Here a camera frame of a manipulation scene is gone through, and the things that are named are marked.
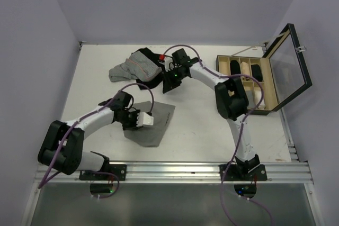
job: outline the white wall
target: white wall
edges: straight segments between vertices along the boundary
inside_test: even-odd
[[[78,43],[56,0],[0,0],[0,224],[19,225]]]
[[[301,160],[308,160],[327,225],[338,225],[339,0],[293,0],[276,34],[294,23],[313,86],[285,107]]]
[[[252,44],[292,0],[58,0],[77,39],[114,44]]]

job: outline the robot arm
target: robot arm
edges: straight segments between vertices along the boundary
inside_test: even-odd
[[[196,79],[215,91],[218,113],[227,120],[234,143],[237,145],[240,135],[242,119],[247,113],[248,99],[240,78],[221,78],[204,69],[197,58],[191,59],[183,49],[172,54],[172,69],[164,73],[163,93],[166,93],[181,84],[185,77]],[[246,175],[260,165],[248,131],[247,120],[243,123],[241,142],[236,153],[236,162],[239,172]]]
[[[92,133],[113,122],[120,122],[123,130],[136,130],[144,125],[153,125],[153,117],[150,113],[139,110],[129,111],[128,105],[131,99],[130,94],[120,92],[104,109],[102,109],[103,105],[110,100],[100,103],[91,113],[79,119],[52,122],[39,151],[38,161],[49,165],[60,140],[75,122],[79,122],[66,137],[67,140],[57,155],[53,168],[67,175],[76,170],[108,172],[109,158],[95,152],[83,152],[83,143]]]

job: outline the gray sock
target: gray sock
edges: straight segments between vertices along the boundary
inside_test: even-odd
[[[140,51],[136,51],[124,63],[109,70],[109,78],[112,82],[131,79],[149,82],[161,71],[161,67],[154,64]]]

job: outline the black mount bracket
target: black mount bracket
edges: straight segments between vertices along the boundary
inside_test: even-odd
[[[226,170],[227,165],[228,164],[219,165],[220,179],[222,179],[222,176]],[[243,174],[237,164],[231,164],[229,169],[227,170],[224,181],[225,182],[227,181],[253,181],[254,178],[256,178],[257,181],[267,181],[265,165],[260,164],[259,166],[257,166],[255,169],[253,169],[249,173]]]
[[[126,164],[109,164],[109,166],[106,167],[107,173],[113,173],[118,178],[119,181],[125,181],[126,180],[126,172],[127,172],[127,165]],[[106,181],[111,180],[111,176],[109,175],[100,175],[100,174],[94,174],[92,171],[85,170],[80,171],[79,180],[83,181]]]

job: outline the beige rolled sock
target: beige rolled sock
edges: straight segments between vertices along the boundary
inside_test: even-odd
[[[260,101],[261,98],[261,91],[255,90],[254,91],[254,96],[255,96],[255,104],[258,104],[258,102]],[[265,99],[263,98],[261,104],[259,105],[258,109],[259,110],[263,110],[265,109],[266,105],[265,105]]]
[[[246,62],[241,63],[242,68],[242,74],[251,75],[251,72],[249,71],[249,64]]]

